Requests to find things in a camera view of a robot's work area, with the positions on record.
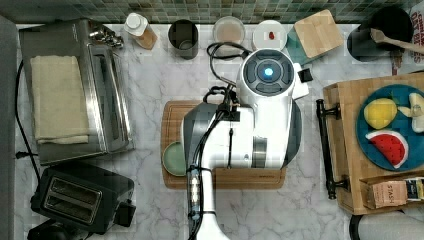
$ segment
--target lemon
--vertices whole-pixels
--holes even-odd
[[[365,121],[375,129],[382,129],[389,125],[396,113],[396,103],[388,98],[376,99],[364,109]]]

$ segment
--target black mug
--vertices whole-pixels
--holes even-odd
[[[371,28],[381,30],[389,38],[404,42],[410,42],[414,34],[408,13],[394,6],[382,8],[353,30],[347,39],[347,49],[358,61],[372,61],[387,51],[400,49],[387,43],[377,44],[371,38]]]
[[[175,51],[184,59],[193,59],[199,52],[199,32],[189,20],[174,22],[168,31],[168,38]]]

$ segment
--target marble countertop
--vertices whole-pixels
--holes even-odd
[[[224,85],[212,75],[205,51],[213,42],[212,26],[198,26],[200,49],[193,60],[175,56],[167,40],[168,25],[153,25],[158,41],[152,51],[129,39],[122,25],[110,27],[126,43],[117,53],[124,70],[136,149],[87,162],[134,180],[137,210],[130,228],[114,226],[104,236],[90,239],[187,239],[186,192],[167,189],[162,179],[161,118],[166,102],[200,100],[211,86]],[[345,39],[355,27],[339,25]],[[253,29],[254,25],[246,26],[243,44],[249,49]],[[240,62],[217,61],[216,69],[235,80]],[[297,101],[304,135],[299,153],[288,165],[284,186],[278,190],[216,191],[218,223],[231,239],[350,239],[350,214],[339,208],[337,201],[327,198],[315,101],[322,98],[323,87],[338,81],[391,75],[390,61],[358,62],[344,45],[306,67],[311,68],[314,81],[309,83],[310,94]],[[28,137],[33,139],[30,116],[24,107],[28,104],[26,86],[21,82],[20,114]],[[25,151],[19,131],[16,151]],[[15,239],[22,240],[45,218],[30,209],[37,181],[28,158],[17,160],[15,173]]]

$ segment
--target spatula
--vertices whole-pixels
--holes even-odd
[[[424,47],[412,43],[407,43],[395,39],[391,39],[384,35],[384,33],[381,30],[371,28],[371,38],[376,43],[389,43],[401,48],[405,48],[407,50],[411,50],[413,52],[424,54]]]

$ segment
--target white robot body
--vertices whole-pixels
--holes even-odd
[[[280,51],[262,49],[249,55],[240,68],[237,81],[237,96],[241,103],[236,110],[239,120],[221,120],[210,133],[202,158],[195,161],[194,149],[215,119],[216,105],[202,103],[185,116],[181,140],[187,167],[202,169],[191,168],[187,174],[191,219],[195,223],[201,222],[197,240],[228,239],[216,222],[213,169],[280,169],[285,165],[288,152],[292,150],[289,145],[293,145],[289,144],[293,134],[293,106],[299,111],[293,100],[309,93],[307,84],[300,81],[299,71],[300,65],[293,64]],[[294,138],[298,138],[296,144],[299,145],[300,136]],[[199,190],[200,182],[203,191]]]

